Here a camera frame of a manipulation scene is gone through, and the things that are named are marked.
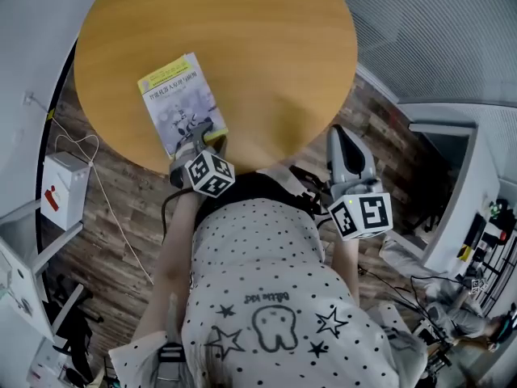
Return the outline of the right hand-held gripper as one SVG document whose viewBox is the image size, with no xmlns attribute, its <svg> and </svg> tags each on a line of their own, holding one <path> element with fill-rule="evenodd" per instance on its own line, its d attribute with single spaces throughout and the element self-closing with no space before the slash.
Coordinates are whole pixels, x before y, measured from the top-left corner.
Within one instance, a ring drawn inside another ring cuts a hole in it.
<svg viewBox="0 0 517 388">
<path fill-rule="evenodd" d="M 329 128 L 326 141 L 332 197 L 328 211 L 339 237 L 371 238 L 391 230 L 391 196 L 376 175 L 371 150 L 340 124 Z"/>
</svg>

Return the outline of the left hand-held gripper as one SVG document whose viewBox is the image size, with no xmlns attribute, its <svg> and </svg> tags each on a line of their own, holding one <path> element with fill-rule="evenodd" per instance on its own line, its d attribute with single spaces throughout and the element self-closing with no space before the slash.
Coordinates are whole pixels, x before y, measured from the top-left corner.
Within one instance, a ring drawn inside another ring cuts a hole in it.
<svg viewBox="0 0 517 388">
<path fill-rule="evenodd" d="M 207 145 L 204 135 L 213 122 L 197 125 L 177 151 L 170 165 L 169 181 L 178 188 L 192 188 L 205 196 L 217 198 L 235 182 L 233 164 L 225 160 L 226 136 Z"/>
</svg>

